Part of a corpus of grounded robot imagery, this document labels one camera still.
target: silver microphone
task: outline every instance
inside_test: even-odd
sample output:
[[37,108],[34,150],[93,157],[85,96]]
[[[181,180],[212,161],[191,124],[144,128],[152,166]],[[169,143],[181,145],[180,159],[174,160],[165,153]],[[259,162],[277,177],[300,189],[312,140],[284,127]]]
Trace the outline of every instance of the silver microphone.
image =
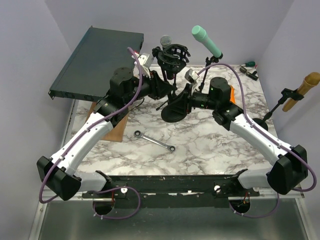
[[171,37],[169,35],[163,35],[160,38],[160,44],[162,46],[163,49],[165,49],[166,47],[168,47],[171,44]]
[[[165,49],[166,47],[168,47],[169,45],[171,45],[171,37],[169,35],[163,35],[161,38],[160,38],[160,44],[162,46],[162,49]],[[175,75],[170,72],[170,71],[166,71],[166,78],[168,80],[172,80],[174,79]]]

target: white marble table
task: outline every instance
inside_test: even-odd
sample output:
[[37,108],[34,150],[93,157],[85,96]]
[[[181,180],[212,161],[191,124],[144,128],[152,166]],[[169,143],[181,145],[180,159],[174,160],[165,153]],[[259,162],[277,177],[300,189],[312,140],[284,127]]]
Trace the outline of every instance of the white marble table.
[[[159,67],[152,69],[162,76]],[[248,114],[252,118],[263,117],[268,108],[259,80],[245,76],[239,67],[236,67],[236,71],[244,87]],[[187,83],[184,75],[185,71],[182,71],[177,76],[177,92]],[[209,70],[203,93],[208,92],[208,84],[213,77],[226,78],[235,89],[236,104],[242,106],[238,81],[224,66]],[[146,97],[139,108],[130,112],[123,142],[99,141],[78,170],[100,170],[108,175],[209,175],[233,174],[244,168],[254,170],[270,166],[245,140],[218,125],[211,110],[196,109],[180,122],[164,122],[161,111],[156,111],[156,107],[166,99],[155,101]],[[91,102],[79,102],[73,134],[85,123],[90,106]],[[269,132],[276,135],[273,122],[269,120],[267,123]],[[176,151],[170,153],[161,146],[134,137],[136,130],[175,146]]]

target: wooden microphone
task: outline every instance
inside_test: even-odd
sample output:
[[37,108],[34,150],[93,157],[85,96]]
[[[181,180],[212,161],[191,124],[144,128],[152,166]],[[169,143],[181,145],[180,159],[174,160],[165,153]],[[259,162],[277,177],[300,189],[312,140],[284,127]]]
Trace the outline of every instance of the wooden microphone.
[[[317,86],[320,82],[320,73],[318,72],[312,72],[308,76],[306,76],[301,84],[301,86],[297,89],[297,93],[304,96],[310,89]],[[289,111],[298,101],[293,100],[290,98],[282,110],[284,112]]]

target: gray wall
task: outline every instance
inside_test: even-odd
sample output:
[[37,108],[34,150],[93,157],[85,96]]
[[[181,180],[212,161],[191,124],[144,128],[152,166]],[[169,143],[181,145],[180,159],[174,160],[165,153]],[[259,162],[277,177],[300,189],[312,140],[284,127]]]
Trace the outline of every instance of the gray wall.
[[162,35],[186,45],[192,64],[210,53],[191,35],[203,26],[221,49],[224,62],[261,57],[293,0],[45,0],[66,42],[74,50],[88,27],[144,33],[151,53]]
[[[269,108],[283,88],[295,89],[311,72],[320,72],[320,1],[295,0],[259,61],[258,73]],[[320,176],[320,86],[311,89],[290,111],[277,110],[273,121],[279,137],[307,149],[308,162]],[[309,187],[312,178],[303,183]],[[320,238],[320,187],[307,192],[306,204]]]
[[70,100],[48,90],[71,54],[42,0],[0,7],[0,239],[26,240],[38,204],[36,162],[57,150]]

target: wrench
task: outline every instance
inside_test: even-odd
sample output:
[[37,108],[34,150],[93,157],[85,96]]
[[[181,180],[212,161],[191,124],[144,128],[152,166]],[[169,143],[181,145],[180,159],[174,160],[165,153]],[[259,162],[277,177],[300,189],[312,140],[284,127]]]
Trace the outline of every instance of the wrench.
[[154,144],[157,144],[165,149],[168,149],[171,153],[173,153],[175,150],[176,150],[176,147],[175,146],[170,146],[170,145],[167,145],[163,142],[160,142],[158,140],[155,140],[147,135],[144,135],[141,131],[137,130],[134,132],[134,136],[137,137],[137,138],[142,138],[142,139],[145,139],[145,140],[148,140]]

